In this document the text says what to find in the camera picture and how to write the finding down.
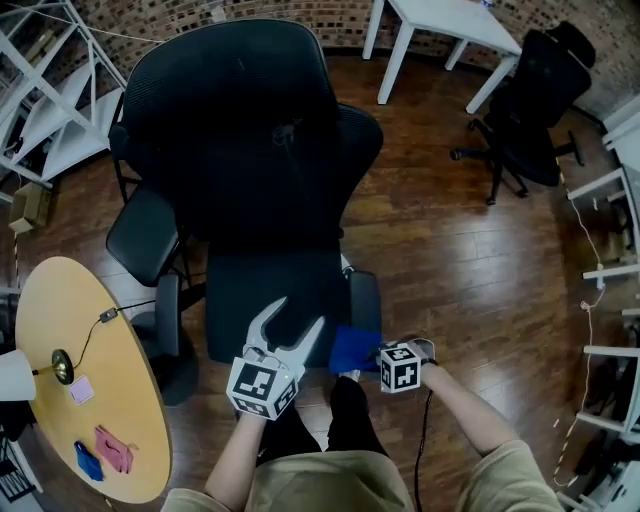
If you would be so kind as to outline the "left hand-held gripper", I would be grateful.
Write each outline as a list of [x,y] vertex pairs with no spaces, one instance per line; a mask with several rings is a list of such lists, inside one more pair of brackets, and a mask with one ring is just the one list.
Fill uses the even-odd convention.
[[238,412],[276,420],[299,392],[304,364],[322,332],[325,317],[313,321],[295,345],[269,351],[266,325],[287,301],[287,296],[281,297],[254,317],[242,356],[233,360],[226,394]]

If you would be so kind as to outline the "person's right hand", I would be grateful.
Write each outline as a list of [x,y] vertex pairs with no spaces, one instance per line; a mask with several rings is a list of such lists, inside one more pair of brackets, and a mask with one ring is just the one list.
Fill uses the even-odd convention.
[[415,338],[408,342],[408,346],[421,360],[421,364],[426,363],[437,365],[435,357],[435,344],[428,339]]

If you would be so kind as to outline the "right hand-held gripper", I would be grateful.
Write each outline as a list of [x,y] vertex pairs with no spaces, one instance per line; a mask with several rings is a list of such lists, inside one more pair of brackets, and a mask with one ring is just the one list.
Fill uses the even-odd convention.
[[376,362],[383,393],[397,394],[420,387],[421,349],[416,340],[381,344]]

